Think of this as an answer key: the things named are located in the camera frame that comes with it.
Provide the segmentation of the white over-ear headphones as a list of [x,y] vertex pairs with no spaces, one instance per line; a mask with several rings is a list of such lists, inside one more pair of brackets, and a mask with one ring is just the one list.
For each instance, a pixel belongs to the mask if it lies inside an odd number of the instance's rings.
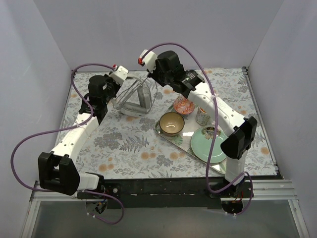
[[[131,117],[142,117],[152,108],[151,90],[146,82],[147,78],[142,79],[136,74],[131,74],[126,80],[131,81],[132,79],[134,79],[134,82],[121,91],[115,99],[112,99],[112,104],[122,114]],[[129,101],[135,92],[139,100],[138,103]]]

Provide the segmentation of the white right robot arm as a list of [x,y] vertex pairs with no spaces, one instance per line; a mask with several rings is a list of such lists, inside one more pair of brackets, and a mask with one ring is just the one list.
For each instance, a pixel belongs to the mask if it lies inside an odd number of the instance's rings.
[[257,120],[246,118],[228,106],[214,92],[207,75],[202,76],[196,70],[185,70],[174,51],[156,55],[144,50],[138,63],[145,65],[149,77],[161,86],[168,85],[195,105],[202,108],[215,122],[214,129],[221,128],[227,138],[220,147],[226,155],[226,172],[222,188],[207,185],[209,193],[225,192],[235,197],[242,191],[246,172],[245,160],[254,140]]

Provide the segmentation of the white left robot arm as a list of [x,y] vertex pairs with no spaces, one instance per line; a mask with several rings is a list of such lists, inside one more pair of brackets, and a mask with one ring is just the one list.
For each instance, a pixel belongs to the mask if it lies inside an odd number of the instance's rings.
[[38,157],[41,188],[66,195],[88,190],[94,198],[101,198],[105,194],[105,185],[100,183],[103,176],[80,173],[75,162],[88,137],[104,119],[108,102],[116,97],[126,77],[112,73],[90,78],[88,93],[83,97],[74,123],[75,128],[69,130],[49,153],[43,152]]

